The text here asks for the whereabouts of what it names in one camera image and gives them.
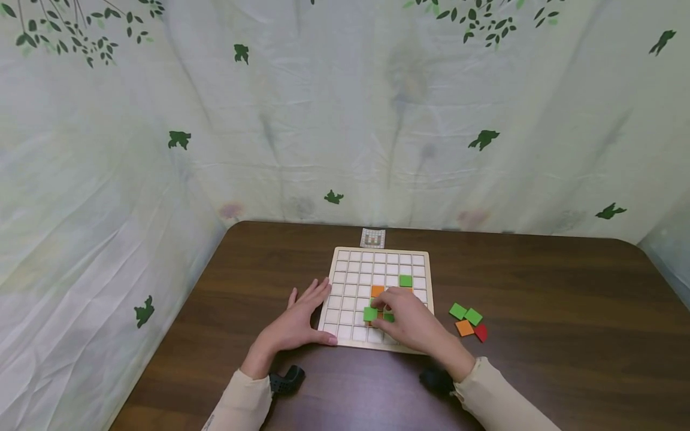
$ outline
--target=left hand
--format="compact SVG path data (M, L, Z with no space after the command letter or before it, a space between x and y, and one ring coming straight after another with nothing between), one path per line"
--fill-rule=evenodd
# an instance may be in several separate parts
M337 345L334 334L311 328L310 319L314 310L331 293L328 278L321 283L317 279L297 298L293 288L288 299L288 308L259 334L240 370L253 379L263 379L268 374L273 357L281 350L292 350L309 343Z

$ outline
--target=wooden table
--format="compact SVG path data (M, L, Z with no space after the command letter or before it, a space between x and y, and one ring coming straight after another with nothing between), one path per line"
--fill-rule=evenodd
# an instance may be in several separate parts
M242 222L226 234L112 430L198 431L293 286L325 277L361 228ZM463 342L565 430L687 430L690 313L642 251L613 239L388 229L426 250L440 321L453 302L484 315ZM310 346L280 356L307 377L265 430L480 430L418 381L426 357Z

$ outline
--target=beige sleeve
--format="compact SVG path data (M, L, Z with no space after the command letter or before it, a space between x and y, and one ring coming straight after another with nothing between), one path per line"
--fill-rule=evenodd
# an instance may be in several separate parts
M258 431L272 397L268 377L252 380L237 370L202 431Z
M558 431L486 358L478 358L470 375L455 383L455 396L486 431Z

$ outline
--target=black object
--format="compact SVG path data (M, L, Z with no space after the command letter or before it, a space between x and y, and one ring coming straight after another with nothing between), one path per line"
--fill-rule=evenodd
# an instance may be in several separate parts
M302 381L306 377L304 370L297 365L290 365L290 369L285 374L285 377L272 372L268 376L270 381L270 390L274 394L289 395L296 392L302 385Z
M432 365L422 371L420 374L420 382L422 382L422 385L424 385L428 391L437 395L447 397L455 391L453 377L451 377L446 370L436 365Z

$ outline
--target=grid board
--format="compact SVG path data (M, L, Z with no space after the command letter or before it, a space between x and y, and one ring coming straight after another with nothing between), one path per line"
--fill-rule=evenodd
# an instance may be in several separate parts
M427 252L336 247L328 278L333 286L324 302L319 330L335 334L338 345L420 354L400 345L363 320L375 286L384 289L409 284L413 294L433 314L431 269Z

